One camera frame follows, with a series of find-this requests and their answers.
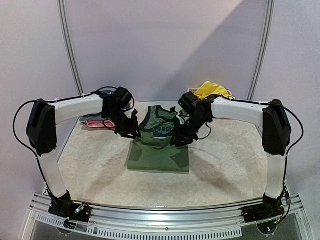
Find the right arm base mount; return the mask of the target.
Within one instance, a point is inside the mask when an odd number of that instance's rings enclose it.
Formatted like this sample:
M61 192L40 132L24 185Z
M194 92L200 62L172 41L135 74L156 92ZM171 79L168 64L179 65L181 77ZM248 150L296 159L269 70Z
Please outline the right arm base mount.
M286 188L277 199L263 195L262 203L241 208L245 223L257 222L256 226L263 235L271 235L288 216L291 209L290 193Z

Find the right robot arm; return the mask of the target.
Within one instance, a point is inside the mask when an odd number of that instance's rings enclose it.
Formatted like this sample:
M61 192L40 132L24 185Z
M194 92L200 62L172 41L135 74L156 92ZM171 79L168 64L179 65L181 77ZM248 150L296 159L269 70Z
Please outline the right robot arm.
M267 183L265 196L270 198L259 206L262 218L269 218L278 210L274 200L284 191L286 158L292 128L282 102L253 102L212 94L199 99L192 92L185 93L178 105L187 116L178 114L174 119L170 145L182 147L198 141L198 132L214 119L229 119L253 124L262 129L262 147L267 155Z

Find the green tank top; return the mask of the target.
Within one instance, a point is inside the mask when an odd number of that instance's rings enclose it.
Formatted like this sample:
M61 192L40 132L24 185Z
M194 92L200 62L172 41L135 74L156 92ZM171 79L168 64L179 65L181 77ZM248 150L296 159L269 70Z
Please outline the green tank top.
M187 145L170 145L176 108L164 109L161 105L147 108L139 125L141 137L133 140L126 166L129 171L147 173L186 174L190 172Z

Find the yellow garment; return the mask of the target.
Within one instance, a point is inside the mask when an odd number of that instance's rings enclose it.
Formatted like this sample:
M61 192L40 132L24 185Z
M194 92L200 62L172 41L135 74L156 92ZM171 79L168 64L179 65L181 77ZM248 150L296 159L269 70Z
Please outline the yellow garment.
M224 96L226 98L231 97L222 85L213 83L211 81L204 82L201 87L194 93L194 95L201 100L207 98L210 95Z

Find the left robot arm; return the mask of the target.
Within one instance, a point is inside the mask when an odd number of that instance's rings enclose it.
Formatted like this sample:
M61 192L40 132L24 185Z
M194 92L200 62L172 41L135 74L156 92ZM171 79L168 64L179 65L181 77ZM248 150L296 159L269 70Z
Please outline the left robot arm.
M63 198L68 194L68 190L58 166L56 126L84 115L101 114L102 118L110 120L115 125L115 134L123 138L139 138L141 132L138 112L134 107L126 109L133 99L126 88L118 87L111 94L98 90L83 96L53 101L38 99L34 102L26 134L31 149L35 152L49 196L58 199L54 207L63 217L70 217L75 210L74 205Z

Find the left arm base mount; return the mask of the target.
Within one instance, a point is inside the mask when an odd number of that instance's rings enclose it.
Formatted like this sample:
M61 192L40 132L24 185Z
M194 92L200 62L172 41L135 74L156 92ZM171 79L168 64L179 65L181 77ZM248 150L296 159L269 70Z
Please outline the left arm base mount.
M51 198L51 204L48 212L52 215L65 218L63 226L65 228L74 229L75 223L72 221L80 221L88 223L91 217L92 208L85 203L75 203L71 199L69 191L66 191L61 197L56 197L48 190L48 195Z

